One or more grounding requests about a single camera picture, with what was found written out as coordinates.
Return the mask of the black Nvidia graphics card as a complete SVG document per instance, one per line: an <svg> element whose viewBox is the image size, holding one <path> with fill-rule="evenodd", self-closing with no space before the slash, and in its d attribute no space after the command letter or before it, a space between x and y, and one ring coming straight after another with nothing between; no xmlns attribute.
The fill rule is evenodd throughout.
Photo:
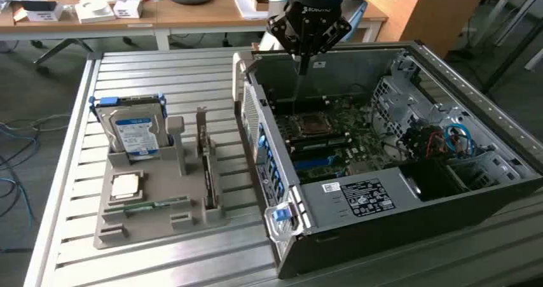
<svg viewBox="0 0 543 287"><path fill-rule="evenodd" d="M211 164L211 156L215 151L211 143L211 136L207 131L207 108L197 107L196 112L196 126L197 126L197 157L201 159L204 168L204 207L205 210L215 209L217 207L217 194L215 186L215 176Z"/></svg>

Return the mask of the white paper stack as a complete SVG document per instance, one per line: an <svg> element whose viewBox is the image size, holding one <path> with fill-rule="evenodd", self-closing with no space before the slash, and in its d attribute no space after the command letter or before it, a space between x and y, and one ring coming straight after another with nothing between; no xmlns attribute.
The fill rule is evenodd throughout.
<svg viewBox="0 0 543 287"><path fill-rule="evenodd" d="M268 17L267 11L257 11L253 0L235 0L237 12L244 20L264 20Z"/></svg>

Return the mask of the silver perforated drive cage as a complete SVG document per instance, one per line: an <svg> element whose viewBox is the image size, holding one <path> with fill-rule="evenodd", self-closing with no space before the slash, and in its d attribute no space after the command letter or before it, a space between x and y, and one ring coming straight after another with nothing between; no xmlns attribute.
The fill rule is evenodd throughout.
<svg viewBox="0 0 543 287"><path fill-rule="evenodd" d="M400 138L409 127L427 118L431 102L420 90L403 79L383 76L373 89L372 100L380 120L379 127Z"/></svg>

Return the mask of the CPU socket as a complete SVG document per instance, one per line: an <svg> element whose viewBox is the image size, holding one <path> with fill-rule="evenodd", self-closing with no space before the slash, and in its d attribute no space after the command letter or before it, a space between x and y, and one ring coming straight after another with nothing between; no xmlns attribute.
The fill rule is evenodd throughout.
<svg viewBox="0 0 543 287"><path fill-rule="evenodd" d="M331 126L325 115L323 114L303 114L295 117L295 125L297 126L301 136L316 136L331 133Z"/></svg>

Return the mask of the green motherboard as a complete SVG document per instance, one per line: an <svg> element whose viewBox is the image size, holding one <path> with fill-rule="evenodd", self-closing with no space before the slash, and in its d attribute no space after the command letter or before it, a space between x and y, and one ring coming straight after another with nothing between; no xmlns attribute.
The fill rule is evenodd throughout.
<svg viewBox="0 0 543 287"><path fill-rule="evenodd" d="M404 150L385 141L392 136L389 132L375 130L376 113L365 99L347 96L283 102L273 105L272 112L292 164L300 160L336 156L332 165L295 170L301 184L377 171L401 161ZM325 115L331 133L345 132L352 142L333 148L291 152L285 139L301 136L295 117L308 113Z"/></svg>

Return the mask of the black RAM slot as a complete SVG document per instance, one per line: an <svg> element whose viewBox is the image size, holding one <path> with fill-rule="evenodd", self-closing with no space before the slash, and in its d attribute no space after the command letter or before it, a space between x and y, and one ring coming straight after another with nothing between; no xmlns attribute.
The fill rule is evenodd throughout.
<svg viewBox="0 0 543 287"><path fill-rule="evenodd" d="M293 137L291 136L289 138L285 139L287 143L299 143L303 141L319 141L319 140L335 140L335 139L341 139L341 140L348 140L351 138L351 135L347 134L345 132L337 132L337 133L331 133L331 134L319 134L313 136L299 136Z"/></svg>

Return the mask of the dark green RAM stick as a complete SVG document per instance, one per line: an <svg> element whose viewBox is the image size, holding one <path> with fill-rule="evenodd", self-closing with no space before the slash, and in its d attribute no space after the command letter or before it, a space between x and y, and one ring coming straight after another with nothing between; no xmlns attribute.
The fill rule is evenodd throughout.
<svg viewBox="0 0 543 287"><path fill-rule="evenodd" d="M319 148L329 148L335 146L343 146L352 142L348 137L332 138L332 139L303 139L289 142L289 150L293 151L307 151Z"/></svg>

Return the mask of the white box with label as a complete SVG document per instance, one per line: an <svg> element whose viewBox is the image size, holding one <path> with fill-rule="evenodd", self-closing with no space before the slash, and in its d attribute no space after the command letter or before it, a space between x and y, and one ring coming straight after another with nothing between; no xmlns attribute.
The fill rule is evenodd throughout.
<svg viewBox="0 0 543 287"><path fill-rule="evenodd" d="M117 18L140 18L143 12L143 0L119 0L113 5L113 13Z"/></svg>

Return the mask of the blue expansion slot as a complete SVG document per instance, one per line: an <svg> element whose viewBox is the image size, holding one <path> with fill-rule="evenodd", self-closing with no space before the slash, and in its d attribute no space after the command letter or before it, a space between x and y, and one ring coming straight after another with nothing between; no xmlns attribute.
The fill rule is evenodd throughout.
<svg viewBox="0 0 543 287"><path fill-rule="evenodd" d="M313 158L311 160L300 160L293 162L293 168L295 170L305 170L305 169L313 169L316 167L332 165L335 161L336 156L328 156L324 158Z"/></svg>

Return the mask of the white box with round disc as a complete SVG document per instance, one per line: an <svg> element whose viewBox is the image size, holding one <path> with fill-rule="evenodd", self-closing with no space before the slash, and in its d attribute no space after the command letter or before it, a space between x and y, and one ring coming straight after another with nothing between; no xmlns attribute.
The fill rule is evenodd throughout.
<svg viewBox="0 0 543 287"><path fill-rule="evenodd" d="M75 11L81 24L115 20L116 16L105 0L79 0Z"/></svg>

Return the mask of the grey table leg with casters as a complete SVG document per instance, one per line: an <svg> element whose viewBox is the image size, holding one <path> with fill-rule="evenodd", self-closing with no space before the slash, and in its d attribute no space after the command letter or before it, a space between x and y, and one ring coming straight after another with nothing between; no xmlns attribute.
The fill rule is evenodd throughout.
<svg viewBox="0 0 543 287"><path fill-rule="evenodd" d="M35 61L33 65L36 72L41 75L49 74L49 69L43 66L43 63L52 58L56 54L60 53L69 45L79 45L87 52L93 52L93 49L89 45L79 38L67 38L63 39Z"/></svg>

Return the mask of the grey printed parts rack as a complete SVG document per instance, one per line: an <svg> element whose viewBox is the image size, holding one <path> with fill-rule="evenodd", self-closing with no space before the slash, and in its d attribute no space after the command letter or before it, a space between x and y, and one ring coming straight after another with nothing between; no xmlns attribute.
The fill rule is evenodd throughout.
<svg viewBox="0 0 543 287"><path fill-rule="evenodd" d="M181 125L181 117L168 117L167 131L173 135L173 146L160 148L155 157L131 161L125 153L108 154L95 229L96 249L193 233L228 224L217 172L216 143L211 140L215 151L211 164L217 207L205 210L204 168L201 159L197 157L197 137L193 142L184 142L180 137ZM132 197L115 199L111 196L111 186L115 176L123 174L139 175L139 191ZM179 202L171 206L147 210L104 212L109 207L181 196L188 196L189 202Z"/></svg>

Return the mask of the silver disk bay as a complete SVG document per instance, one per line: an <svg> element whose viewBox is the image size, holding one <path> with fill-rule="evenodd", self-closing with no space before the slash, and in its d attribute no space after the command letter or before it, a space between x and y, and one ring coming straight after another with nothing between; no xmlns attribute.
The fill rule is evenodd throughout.
<svg viewBox="0 0 543 287"><path fill-rule="evenodd" d="M510 184L523 179L519 172L495 151L486 151L480 155L464 159L451 158L444 163L457 182L455 187L461 192Z"/></svg>

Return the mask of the white box with black lid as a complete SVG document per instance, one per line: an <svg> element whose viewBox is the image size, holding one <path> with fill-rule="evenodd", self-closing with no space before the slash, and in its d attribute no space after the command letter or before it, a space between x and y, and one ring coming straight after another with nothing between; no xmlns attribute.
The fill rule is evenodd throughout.
<svg viewBox="0 0 543 287"><path fill-rule="evenodd" d="M64 10L56 1L20 1L27 18L31 22L57 22Z"/></svg>

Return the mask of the grey power supply unit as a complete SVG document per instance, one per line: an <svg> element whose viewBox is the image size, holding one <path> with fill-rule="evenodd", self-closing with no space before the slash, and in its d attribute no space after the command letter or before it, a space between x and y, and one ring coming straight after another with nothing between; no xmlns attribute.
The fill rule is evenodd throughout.
<svg viewBox="0 0 543 287"><path fill-rule="evenodd" d="M420 189L393 167L301 185L309 230L323 232L421 206Z"/></svg>

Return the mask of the silver CPU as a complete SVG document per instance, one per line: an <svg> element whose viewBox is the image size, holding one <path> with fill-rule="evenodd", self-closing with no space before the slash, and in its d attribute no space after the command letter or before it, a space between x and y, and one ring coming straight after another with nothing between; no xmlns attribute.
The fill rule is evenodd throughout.
<svg viewBox="0 0 543 287"><path fill-rule="evenodd" d="M111 196L115 199L132 197L139 191L139 175L116 175L111 186Z"/></svg>

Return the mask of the black open PC case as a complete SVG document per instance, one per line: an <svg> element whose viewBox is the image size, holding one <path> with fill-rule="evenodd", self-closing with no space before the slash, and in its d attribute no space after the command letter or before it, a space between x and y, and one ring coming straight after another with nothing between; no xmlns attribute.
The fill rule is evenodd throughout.
<svg viewBox="0 0 543 287"><path fill-rule="evenodd" d="M283 279L471 227L543 188L543 145L419 43L340 46L313 57L304 75L285 52L243 51L235 54L232 73L251 179ZM427 118L400 138L391 133L385 140L403 148L404 156L384 169L396 167L413 180L421 206L315 233L300 194L305 184L295 172L272 107L323 97L360 97L376 113L375 130L385 132L372 95L388 75L407 80L432 103ZM486 151L495 151L523 179L461 192L444 161ZM277 222L272 213L284 207L292 218Z"/></svg>

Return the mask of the wooden desk white frame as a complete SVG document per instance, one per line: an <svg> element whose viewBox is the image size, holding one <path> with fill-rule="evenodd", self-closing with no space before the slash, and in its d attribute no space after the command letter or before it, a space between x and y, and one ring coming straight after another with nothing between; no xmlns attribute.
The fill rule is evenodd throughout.
<svg viewBox="0 0 543 287"><path fill-rule="evenodd" d="M368 2L357 28L364 29L361 41L375 42L388 16ZM212 0L196 6L184 6L169 0L156 4L155 39L157 49L169 50L168 36L217 32L264 32L265 20L245 20L235 0Z"/></svg>
<svg viewBox="0 0 543 287"><path fill-rule="evenodd" d="M143 3L140 18L121 18L87 24L79 22L77 15L71 10L63 12L57 22L31 22L27 19L16 22L13 12L19 5L12 4L0 13L0 41L153 36L157 49L168 50L169 31L157 27L157 3L160 1L148 0Z"/></svg>

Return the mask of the black metal post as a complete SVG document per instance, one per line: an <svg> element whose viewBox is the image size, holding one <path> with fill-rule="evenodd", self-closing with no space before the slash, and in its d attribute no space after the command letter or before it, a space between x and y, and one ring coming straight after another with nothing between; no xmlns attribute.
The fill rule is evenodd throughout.
<svg viewBox="0 0 543 287"><path fill-rule="evenodd" d="M492 73L491 77L488 78L487 82L482 85L480 92L487 95L488 92L491 91L491 88L495 86L498 83L502 75L506 73L508 70L510 66L515 62L515 60L519 58L520 54L523 53L524 49L528 47L528 45L532 43L534 39L536 36L540 34L543 31L543 17L539 19L536 22L536 25L534 28L530 30L527 33L526 37L522 39L520 43L518 44L516 48L511 51L508 54L507 58L504 59L503 63L500 64L499 68L495 70Z"/></svg>

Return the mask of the hard disk with blue bracket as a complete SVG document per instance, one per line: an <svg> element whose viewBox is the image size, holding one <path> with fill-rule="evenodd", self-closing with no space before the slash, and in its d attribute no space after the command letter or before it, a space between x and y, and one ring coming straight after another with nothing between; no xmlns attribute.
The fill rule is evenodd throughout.
<svg viewBox="0 0 543 287"><path fill-rule="evenodd" d="M165 97L161 93L129 97L89 97L89 110L99 120L109 150L144 160L171 146L165 130Z"/></svg>

